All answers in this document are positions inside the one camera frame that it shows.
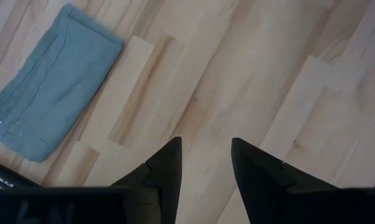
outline black object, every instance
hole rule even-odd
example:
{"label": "black object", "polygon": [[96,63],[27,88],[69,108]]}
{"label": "black object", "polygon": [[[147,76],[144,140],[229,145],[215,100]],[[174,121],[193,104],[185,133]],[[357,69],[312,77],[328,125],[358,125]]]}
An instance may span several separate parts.
{"label": "black object", "polygon": [[45,189],[1,165],[0,178],[0,223],[175,223],[182,139],[111,187]]}
{"label": "black object", "polygon": [[338,189],[238,138],[231,157],[251,223],[375,223],[375,189]]}

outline folded towel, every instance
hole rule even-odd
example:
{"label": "folded towel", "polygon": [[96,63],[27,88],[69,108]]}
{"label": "folded towel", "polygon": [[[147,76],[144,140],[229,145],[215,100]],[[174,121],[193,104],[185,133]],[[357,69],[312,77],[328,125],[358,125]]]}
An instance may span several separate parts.
{"label": "folded towel", "polygon": [[0,92],[0,141],[28,160],[44,161],[90,102],[123,43],[65,5]]}

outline wooden floor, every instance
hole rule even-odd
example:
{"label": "wooden floor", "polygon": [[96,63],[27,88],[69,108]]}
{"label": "wooden floor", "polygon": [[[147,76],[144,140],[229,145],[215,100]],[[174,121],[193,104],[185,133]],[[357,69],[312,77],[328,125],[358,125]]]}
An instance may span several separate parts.
{"label": "wooden floor", "polygon": [[[64,0],[0,0],[0,90]],[[183,137],[177,223],[248,223],[240,137],[339,187],[375,184],[375,0],[72,0],[127,45],[58,150],[0,163],[109,185]]]}

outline folded cloth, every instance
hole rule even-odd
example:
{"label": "folded cloth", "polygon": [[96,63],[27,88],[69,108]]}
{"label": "folded cloth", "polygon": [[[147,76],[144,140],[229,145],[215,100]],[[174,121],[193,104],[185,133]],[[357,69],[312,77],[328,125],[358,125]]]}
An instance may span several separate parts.
{"label": "folded cloth", "polygon": [[44,161],[89,103],[123,43],[65,5],[0,92],[0,141],[28,160]]}

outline fabric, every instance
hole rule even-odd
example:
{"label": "fabric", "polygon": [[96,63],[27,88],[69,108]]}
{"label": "fabric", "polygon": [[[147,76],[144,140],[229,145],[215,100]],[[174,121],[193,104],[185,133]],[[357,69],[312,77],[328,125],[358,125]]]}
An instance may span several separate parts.
{"label": "fabric", "polygon": [[123,44],[65,5],[0,92],[0,141],[28,160],[44,161],[90,102]]}

